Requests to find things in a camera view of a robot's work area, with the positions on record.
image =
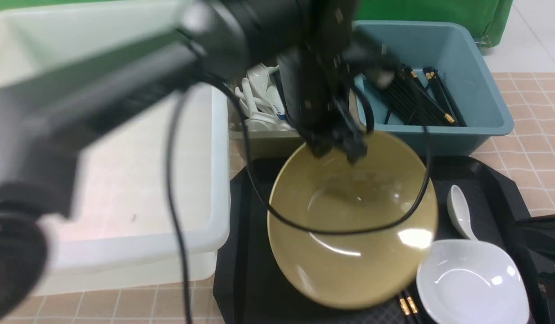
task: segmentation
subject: plastic container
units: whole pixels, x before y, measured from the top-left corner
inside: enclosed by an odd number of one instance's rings
[[[0,13],[0,86],[174,25],[190,2],[127,0]],[[41,220],[50,242],[47,275],[34,295],[180,281],[164,190],[167,125],[179,95],[83,152],[70,221]],[[191,91],[176,140],[174,200],[190,278],[210,277],[229,233],[226,97]]]
[[[487,69],[479,49],[464,27],[447,22],[357,21],[356,29],[366,31],[399,59],[411,66],[422,82],[425,66],[437,68],[459,107],[468,127],[429,127],[433,154],[465,156],[475,151],[491,136],[509,134],[514,121],[497,86]],[[420,155],[425,154],[421,126],[405,126],[392,116],[384,125],[387,107],[368,92],[361,76],[358,88],[365,90],[372,105],[375,128],[401,138]],[[360,121],[365,123],[363,108],[358,101]]]

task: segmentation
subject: white ceramic spoon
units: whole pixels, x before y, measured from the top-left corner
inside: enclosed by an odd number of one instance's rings
[[[464,238],[479,241],[471,230],[469,206],[465,195],[463,195],[461,188],[456,185],[453,185],[447,194],[447,211],[450,214],[451,222]]]

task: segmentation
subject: green curtain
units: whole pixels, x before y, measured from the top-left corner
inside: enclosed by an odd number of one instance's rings
[[[78,2],[99,2],[104,0],[0,0],[0,11],[25,7],[75,4]]]
[[[500,43],[512,0],[361,0],[357,19],[446,21],[464,26],[482,47]]]

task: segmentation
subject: white dish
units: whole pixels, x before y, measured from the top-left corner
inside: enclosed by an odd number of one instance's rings
[[[440,240],[417,269],[417,290],[438,324],[526,324],[528,295],[518,268],[501,248]]]
[[[469,205],[461,188],[453,185],[447,195],[447,211],[451,222],[464,238],[479,241],[473,230],[471,230],[471,218],[469,215]]]

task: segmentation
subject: tiled floor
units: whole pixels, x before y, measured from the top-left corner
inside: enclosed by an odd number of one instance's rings
[[[224,324],[213,277],[191,283],[195,324]],[[184,324],[180,283],[31,297],[0,324]]]
[[[514,180],[532,216],[555,213],[555,73],[494,73],[515,122],[472,156]]]

